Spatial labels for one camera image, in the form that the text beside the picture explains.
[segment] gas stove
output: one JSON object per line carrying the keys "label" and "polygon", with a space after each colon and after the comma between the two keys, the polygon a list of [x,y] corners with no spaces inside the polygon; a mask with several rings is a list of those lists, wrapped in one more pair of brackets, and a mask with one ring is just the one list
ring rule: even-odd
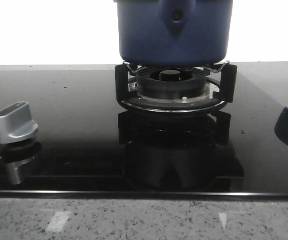
{"label": "gas stove", "polygon": [[[0,110],[28,102],[38,124],[35,137],[0,144],[0,197],[288,197],[288,105],[252,80],[285,76],[262,64],[237,64],[236,85],[234,75],[220,82],[223,74],[198,68],[136,77],[126,64],[0,66]],[[150,91],[147,73],[205,85]],[[212,99],[219,105],[199,105]]]}

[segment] speckled granite countertop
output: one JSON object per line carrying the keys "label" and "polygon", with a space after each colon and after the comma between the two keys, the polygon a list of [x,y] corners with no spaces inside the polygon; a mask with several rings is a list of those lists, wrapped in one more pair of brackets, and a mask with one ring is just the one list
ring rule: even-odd
{"label": "speckled granite countertop", "polygon": [[0,198],[0,239],[288,240],[288,202]]}

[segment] silver knob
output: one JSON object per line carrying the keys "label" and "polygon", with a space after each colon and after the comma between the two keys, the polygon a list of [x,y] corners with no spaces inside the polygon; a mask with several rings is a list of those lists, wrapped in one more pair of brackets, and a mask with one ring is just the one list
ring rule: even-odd
{"label": "silver knob", "polygon": [[28,102],[16,102],[0,111],[0,144],[9,144],[33,137],[38,131],[32,120]]}

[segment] gas burner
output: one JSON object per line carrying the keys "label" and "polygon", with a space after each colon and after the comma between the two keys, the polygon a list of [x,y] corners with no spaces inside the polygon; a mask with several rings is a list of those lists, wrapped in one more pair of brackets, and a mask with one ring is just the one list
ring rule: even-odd
{"label": "gas burner", "polygon": [[[209,69],[221,72],[221,80],[207,77]],[[121,64],[115,67],[117,101],[129,110],[160,113],[221,109],[233,101],[236,73],[237,66],[226,63],[204,70]]]}

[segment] countertop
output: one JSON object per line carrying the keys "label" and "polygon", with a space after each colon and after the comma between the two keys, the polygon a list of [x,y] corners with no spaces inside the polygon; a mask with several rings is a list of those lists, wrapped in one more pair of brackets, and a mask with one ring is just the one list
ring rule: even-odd
{"label": "countertop", "polygon": [[[245,63],[238,63],[244,77],[288,107],[288,87],[280,91],[282,79],[288,83],[288,77],[271,84],[263,80],[264,74],[256,75],[262,69],[272,74],[269,67],[279,65],[280,71],[273,74],[288,76],[288,63],[253,64],[253,69],[243,69]],[[0,66],[28,71],[71,68],[89,66]],[[288,239],[288,201],[0,198],[0,239]]]}

